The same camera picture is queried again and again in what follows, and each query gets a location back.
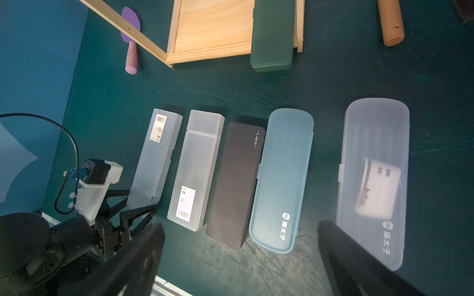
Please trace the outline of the teal translucent pencil case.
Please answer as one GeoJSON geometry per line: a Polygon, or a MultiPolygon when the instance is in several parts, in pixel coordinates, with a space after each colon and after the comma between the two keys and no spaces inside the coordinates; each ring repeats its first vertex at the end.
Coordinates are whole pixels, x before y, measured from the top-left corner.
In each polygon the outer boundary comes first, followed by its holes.
{"type": "Polygon", "coordinates": [[[282,108],[270,114],[249,223],[249,235],[278,254],[292,251],[314,137],[311,114],[282,108]]]}

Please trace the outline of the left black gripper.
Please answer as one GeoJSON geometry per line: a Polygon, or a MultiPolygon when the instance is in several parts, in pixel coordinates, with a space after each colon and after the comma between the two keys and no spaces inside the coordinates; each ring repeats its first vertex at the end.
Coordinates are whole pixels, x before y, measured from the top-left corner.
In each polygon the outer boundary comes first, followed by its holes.
{"type": "Polygon", "coordinates": [[[127,190],[108,190],[99,208],[96,223],[91,227],[96,232],[95,250],[104,261],[111,259],[147,227],[158,212],[158,204],[124,210],[128,199],[113,207],[107,203],[111,197],[128,197],[129,193],[127,190]]]}

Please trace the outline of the frosted case with cap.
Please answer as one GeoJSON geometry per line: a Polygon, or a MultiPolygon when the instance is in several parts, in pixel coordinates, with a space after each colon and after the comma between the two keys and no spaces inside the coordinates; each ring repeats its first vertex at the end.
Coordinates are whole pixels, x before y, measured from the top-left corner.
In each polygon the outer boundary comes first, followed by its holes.
{"type": "Polygon", "coordinates": [[[128,195],[130,208],[159,203],[182,120],[178,113],[154,109],[128,195]]]}

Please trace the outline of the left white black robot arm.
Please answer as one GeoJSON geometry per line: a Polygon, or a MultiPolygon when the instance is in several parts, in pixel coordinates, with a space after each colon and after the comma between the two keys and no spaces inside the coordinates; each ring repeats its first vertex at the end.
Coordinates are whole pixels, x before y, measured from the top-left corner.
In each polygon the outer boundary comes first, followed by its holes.
{"type": "Polygon", "coordinates": [[[151,220],[158,206],[126,210],[101,199],[94,224],[83,215],[51,226],[36,213],[1,217],[4,296],[148,296],[165,233],[151,220]]]}

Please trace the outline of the frosted case with barcode label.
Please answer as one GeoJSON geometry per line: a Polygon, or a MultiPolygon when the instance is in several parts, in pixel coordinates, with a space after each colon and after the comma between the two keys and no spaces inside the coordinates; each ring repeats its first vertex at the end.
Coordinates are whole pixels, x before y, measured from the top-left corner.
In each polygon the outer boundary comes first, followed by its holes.
{"type": "Polygon", "coordinates": [[[191,231],[204,224],[225,117],[192,110],[167,218],[191,231]]]}

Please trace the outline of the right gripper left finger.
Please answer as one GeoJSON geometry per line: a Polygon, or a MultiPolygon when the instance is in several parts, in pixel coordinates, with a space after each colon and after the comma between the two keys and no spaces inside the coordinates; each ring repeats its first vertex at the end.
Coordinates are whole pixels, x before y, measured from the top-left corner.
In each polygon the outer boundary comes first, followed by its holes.
{"type": "Polygon", "coordinates": [[[165,241],[160,223],[147,226],[113,258],[84,280],[58,290],[59,296],[149,296],[165,241]]]}

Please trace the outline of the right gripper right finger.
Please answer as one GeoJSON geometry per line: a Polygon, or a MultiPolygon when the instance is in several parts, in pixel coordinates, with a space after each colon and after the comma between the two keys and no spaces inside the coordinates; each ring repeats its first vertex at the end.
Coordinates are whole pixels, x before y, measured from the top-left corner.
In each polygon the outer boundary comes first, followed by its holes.
{"type": "Polygon", "coordinates": [[[422,296],[331,221],[318,226],[318,247],[336,296],[422,296]]]}

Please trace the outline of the dark green pencil case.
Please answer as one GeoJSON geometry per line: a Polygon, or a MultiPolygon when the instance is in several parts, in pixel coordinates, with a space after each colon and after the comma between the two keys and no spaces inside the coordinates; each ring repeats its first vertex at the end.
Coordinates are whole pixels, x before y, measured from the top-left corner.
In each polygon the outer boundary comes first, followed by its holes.
{"type": "Polygon", "coordinates": [[[256,0],[250,64],[256,72],[288,70],[293,62],[294,0],[256,0]]]}

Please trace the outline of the black pencil case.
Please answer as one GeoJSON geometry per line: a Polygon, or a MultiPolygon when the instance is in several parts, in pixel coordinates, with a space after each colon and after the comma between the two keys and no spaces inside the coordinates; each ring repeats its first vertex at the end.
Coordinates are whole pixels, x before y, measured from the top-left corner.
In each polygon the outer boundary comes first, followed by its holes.
{"type": "Polygon", "coordinates": [[[264,141],[263,127],[229,125],[206,234],[236,250],[246,240],[264,141]]]}

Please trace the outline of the clear rounded pencil case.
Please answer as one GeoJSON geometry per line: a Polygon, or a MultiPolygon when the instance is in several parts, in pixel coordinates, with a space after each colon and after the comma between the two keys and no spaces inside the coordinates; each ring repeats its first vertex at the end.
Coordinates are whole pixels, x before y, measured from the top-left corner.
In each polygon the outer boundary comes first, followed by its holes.
{"type": "Polygon", "coordinates": [[[356,100],[344,118],[336,223],[391,271],[404,258],[409,119],[386,98],[356,100]]]}

